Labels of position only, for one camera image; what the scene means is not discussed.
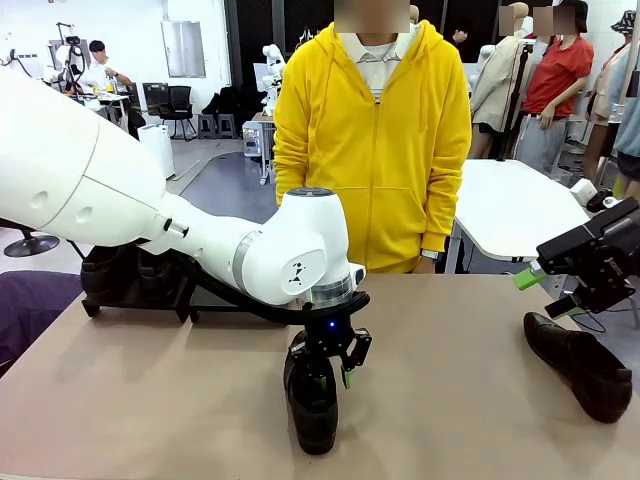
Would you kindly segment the mannequin in red shirt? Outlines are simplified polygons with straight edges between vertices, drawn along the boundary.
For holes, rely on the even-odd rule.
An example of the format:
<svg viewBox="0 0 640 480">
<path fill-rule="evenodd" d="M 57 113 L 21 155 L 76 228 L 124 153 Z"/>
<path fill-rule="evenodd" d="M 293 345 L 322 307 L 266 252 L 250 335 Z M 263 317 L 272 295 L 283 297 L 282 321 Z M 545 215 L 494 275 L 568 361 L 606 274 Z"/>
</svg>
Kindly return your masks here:
<svg viewBox="0 0 640 480">
<path fill-rule="evenodd" d="M 594 48 L 583 38 L 587 2 L 561 0 L 553 15 L 554 39 L 532 75 L 514 152 L 517 160 L 543 174 L 553 170 L 594 60 Z"/>
</svg>

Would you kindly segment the person with black hair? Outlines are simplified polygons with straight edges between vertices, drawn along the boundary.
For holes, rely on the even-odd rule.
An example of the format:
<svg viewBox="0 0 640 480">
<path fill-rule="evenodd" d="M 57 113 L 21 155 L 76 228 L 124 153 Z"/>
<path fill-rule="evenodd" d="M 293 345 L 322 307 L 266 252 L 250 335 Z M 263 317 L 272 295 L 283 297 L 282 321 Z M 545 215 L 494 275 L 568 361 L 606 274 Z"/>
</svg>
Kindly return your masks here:
<svg viewBox="0 0 640 480">
<path fill-rule="evenodd" d="M 450 37 L 450 40 L 456 48 L 459 48 L 468 39 L 471 27 L 471 22 L 468 19 L 463 18 L 456 22 Z"/>
</svg>

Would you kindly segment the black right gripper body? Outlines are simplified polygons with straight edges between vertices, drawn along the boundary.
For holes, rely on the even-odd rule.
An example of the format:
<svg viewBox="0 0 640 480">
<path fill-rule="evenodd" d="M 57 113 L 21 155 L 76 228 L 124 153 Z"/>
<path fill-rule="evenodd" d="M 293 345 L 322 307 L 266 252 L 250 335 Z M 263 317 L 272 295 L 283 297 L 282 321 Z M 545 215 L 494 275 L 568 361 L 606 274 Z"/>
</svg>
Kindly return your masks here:
<svg viewBox="0 0 640 480">
<path fill-rule="evenodd" d="M 628 279 L 640 277 L 640 205 L 627 198 L 537 247 L 537 263 L 549 276 L 567 275 L 583 311 L 600 313 L 630 297 Z"/>
</svg>

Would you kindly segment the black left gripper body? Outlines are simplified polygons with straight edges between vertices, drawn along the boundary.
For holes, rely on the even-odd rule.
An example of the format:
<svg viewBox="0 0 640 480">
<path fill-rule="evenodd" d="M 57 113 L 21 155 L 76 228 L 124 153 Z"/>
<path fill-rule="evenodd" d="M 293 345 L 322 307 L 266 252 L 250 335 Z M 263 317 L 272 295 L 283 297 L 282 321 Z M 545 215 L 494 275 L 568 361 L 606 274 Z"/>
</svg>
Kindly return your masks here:
<svg viewBox="0 0 640 480">
<path fill-rule="evenodd" d="M 348 350 L 355 339 L 348 313 L 322 313 L 320 310 L 303 312 L 303 345 L 299 359 L 340 357 L 349 358 Z"/>
</svg>

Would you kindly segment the black bag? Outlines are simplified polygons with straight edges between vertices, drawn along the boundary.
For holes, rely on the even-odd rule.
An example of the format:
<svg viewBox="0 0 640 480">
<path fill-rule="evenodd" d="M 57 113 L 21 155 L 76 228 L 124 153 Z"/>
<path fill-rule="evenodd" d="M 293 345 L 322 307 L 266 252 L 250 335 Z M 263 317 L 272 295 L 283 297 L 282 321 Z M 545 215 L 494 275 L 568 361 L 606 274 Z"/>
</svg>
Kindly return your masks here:
<svg viewBox="0 0 640 480">
<path fill-rule="evenodd" d="M 241 97 L 234 86 L 225 86 L 219 93 L 215 93 L 209 104 L 201 111 L 202 115 L 236 115 L 240 111 Z"/>
</svg>

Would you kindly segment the person's right forearm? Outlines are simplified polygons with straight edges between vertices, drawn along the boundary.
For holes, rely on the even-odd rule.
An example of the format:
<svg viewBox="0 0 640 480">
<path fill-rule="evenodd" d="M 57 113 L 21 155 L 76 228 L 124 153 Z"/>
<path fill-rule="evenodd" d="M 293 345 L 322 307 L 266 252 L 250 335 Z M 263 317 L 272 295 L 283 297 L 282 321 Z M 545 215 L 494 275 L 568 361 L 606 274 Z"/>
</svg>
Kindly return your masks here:
<svg viewBox="0 0 640 480">
<path fill-rule="evenodd" d="M 305 186 L 307 164 L 300 161 L 289 161 L 282 158 L 275 160 L 276 205 L 280 206 L 284 195 L 290 190 Z"/>
</svg>

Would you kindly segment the small white background robot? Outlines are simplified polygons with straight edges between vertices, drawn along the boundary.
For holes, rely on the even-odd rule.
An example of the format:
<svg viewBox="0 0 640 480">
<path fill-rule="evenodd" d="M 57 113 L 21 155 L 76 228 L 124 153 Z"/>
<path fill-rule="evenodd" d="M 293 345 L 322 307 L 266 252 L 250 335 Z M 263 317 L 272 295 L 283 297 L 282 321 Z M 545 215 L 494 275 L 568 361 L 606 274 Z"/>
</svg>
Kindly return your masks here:
<svg viewBox="0 0 640 480">
<path fill-rule="evenodd" d="M 266 92 L 266 97 L 262 101 L 263 114 L 272 117 L 282 88 L 286 62 L 279 47 L 275 44 L 264 46 L 262 53 L 266 58 L 266 72 L 261 78 Z"/>
</svg>

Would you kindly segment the seated person in white shirt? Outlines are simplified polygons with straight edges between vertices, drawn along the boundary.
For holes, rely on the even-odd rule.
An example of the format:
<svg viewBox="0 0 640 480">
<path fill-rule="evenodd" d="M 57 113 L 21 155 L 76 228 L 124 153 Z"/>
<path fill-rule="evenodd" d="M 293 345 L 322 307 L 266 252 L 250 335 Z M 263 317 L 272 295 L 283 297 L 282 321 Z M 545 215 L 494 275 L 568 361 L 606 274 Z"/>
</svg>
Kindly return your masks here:
<svg viewBox="0 0 640 480">
<path fill-rule="evenodd" d="M 92 40 L 89 43 L 89 52 L 92 61 L 79 80 L 84 93 L 92 93 L 95 87 L 106 90 L 111 82 L 115 83 L 117 92 L 126 91 L 133 85 L 133 82 L 114 66 L 101 40 Z"/>
</svg>

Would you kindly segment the black round-base stand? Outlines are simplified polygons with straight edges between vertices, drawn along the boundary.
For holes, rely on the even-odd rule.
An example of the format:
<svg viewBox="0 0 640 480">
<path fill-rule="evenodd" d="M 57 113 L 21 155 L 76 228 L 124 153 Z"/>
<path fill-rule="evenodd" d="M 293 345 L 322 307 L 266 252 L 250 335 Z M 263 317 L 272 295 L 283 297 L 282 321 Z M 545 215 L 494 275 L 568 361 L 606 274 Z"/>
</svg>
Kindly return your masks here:
<svg viewBox="0 0 640 480">
<path fill-rule="evenodd" d="M 52 235 L 33 235 L 32 230 L 21 229 L 23 238 L 4 248 L 4 255 L 10 258 L 23 258 L 46 253 L 56 248 L 60 240 Z"/>
</svg>

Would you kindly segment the computer tower with lights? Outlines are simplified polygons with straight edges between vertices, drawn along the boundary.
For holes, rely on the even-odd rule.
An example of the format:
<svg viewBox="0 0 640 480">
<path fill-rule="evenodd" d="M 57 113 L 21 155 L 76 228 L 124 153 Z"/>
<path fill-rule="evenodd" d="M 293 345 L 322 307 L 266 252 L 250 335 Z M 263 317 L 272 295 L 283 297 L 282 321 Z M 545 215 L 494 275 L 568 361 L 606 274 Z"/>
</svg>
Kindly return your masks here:
<svg viewBox="0 0 640 480">
<path fill-rule="evenodd" d="M 273 154 L 275 126 L 272 121 L 246 121 L 242 126 L 244 156 L 264 157 L 267 161 Z"/>
</svg>

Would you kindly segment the white table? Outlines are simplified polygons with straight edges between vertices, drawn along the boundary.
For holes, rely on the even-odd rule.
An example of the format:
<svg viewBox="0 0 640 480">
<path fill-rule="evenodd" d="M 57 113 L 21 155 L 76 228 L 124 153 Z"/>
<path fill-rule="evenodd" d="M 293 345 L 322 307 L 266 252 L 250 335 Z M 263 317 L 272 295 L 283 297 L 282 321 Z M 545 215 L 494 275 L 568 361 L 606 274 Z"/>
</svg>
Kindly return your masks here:
<svg viewBox="0 0 640 480">
<path fill-rule="evenodd" d="M 463 165 L 453 232 L 489 258 L 531 261 L 539 245 L 588 220 L 568 188 L 519 161 Z"/>
</svg>

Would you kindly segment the white work desk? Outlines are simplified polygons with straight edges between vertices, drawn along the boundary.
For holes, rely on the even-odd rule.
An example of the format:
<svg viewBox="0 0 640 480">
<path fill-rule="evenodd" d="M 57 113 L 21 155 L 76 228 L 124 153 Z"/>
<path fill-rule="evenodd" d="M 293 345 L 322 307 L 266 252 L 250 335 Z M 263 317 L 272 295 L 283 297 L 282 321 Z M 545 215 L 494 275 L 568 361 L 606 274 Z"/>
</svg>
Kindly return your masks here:
<svg viewBox="0 0 640 480">
<path fill-rule="evenodd" d="M 91 144 L 108 157 L 132 153 L 137 141 L 126 130 L 124 99 L 107 92 L 70 96 L 73 107 L 69 107 L 68 123 L 73 140 Z"/>
</svg>

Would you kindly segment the person in yellow hoodie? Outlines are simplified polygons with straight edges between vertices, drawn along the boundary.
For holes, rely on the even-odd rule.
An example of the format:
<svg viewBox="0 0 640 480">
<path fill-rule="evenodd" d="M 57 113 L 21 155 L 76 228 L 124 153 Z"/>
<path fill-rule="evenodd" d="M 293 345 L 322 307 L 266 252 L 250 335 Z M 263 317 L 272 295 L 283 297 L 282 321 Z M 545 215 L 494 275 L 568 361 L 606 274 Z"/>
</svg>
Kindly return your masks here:
<svg viewBox="0 0 640 480">
<path fill-rule="evenodd" d="M 289 59 L 274 113 L 276 159 L 340 198 L 350 261 L 411 273 L 435 157 L 467 158 L 471 117 L 457 49 L 427 21 L 365 44 L 324 28 Z"/>
</svg>

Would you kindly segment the white air purifier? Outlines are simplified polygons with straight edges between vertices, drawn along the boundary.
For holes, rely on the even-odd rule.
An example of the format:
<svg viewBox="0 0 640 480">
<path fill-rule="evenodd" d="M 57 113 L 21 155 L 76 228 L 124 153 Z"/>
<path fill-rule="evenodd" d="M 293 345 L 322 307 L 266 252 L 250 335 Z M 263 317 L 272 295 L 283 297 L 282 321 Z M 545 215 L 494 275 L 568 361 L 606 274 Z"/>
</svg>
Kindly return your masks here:
<svg viewBox="0 0 640 480">
<path fill-rule="evenodd" d="M 173 177 L 175 166 L 168 127 L 163 124 L 149 124 L 139 127 L 137 133 L 139 141 L 160 166 L 164 177 L 166 179 Z"/>
</svg>

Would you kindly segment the grey wall panel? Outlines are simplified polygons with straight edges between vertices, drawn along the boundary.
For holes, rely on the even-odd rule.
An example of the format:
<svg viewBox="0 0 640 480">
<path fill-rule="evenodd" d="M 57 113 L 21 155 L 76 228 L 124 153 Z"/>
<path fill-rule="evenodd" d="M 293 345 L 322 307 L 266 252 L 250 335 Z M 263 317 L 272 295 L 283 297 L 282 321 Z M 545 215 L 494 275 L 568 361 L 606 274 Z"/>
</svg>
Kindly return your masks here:
<svg viewBox="0 0 640 480">
<path fill-rule="evenodd" d="M 165 58 L 170 78 L 205 78 L 206 67 L 199 22 L 161 22 Z"/>
</svg>

